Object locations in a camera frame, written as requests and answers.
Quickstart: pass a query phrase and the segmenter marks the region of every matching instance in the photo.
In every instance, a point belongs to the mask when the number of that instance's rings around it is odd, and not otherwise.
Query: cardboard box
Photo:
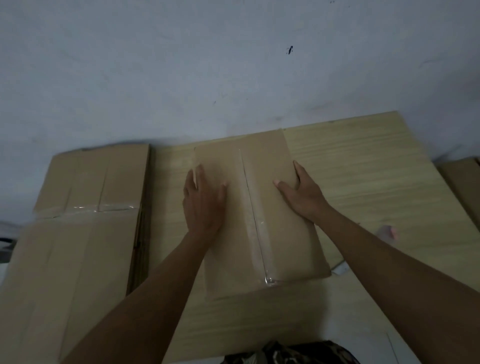
[[[229,181],[226,221],[204,260],[207,299],[330,276],[314,225],[273,185],[298,185],[281,130],[195,149],[212,185]]]
[[[53,157],[0,288],[6,363],[59,363],[145,278],[150,146]]]
[[[480,230],[480,160],[466,158],[438,167],[473,223]]]

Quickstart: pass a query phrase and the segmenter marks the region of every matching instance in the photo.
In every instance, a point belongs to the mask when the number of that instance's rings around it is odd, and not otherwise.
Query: wood grain
[[[398,249],[480,289],[480,234],[398,113],[284,132],[292,157],[335,208],[370,231],[393,225]],[[196,145],[156,151],[150,270],[187,231],[182,187]],[[333,266],[342,257],[317,231]],[[290,344],[390,328],[352,272],[207,303],[201,270],[165,363],[256,349],[271,339]]]

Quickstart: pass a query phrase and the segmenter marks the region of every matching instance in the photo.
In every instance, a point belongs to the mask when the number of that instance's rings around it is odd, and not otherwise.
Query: white wall
[[[432,158],[480,153],[478,0],[0,6],[0,220],[30,218],[54,153],[120,140],[396,109]]]

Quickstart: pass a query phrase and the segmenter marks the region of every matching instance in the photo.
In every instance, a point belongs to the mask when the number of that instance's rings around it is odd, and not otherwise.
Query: person's left hand
[[[225,218],[227,183],[218,189],[207,182],[202,165],[195,169],[197,185],[193,181],[193,170],[189,170],[183,187],[183,213],[189,233],[213,241]]]

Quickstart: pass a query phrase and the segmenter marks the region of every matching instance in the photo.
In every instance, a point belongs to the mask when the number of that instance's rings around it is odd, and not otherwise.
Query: white floor
[[[351,335],[332,339],[349,350],[361,364],[420,364],[400,335],[389,332]],[[176,364],[219,364],[223,357],[178,362]]]

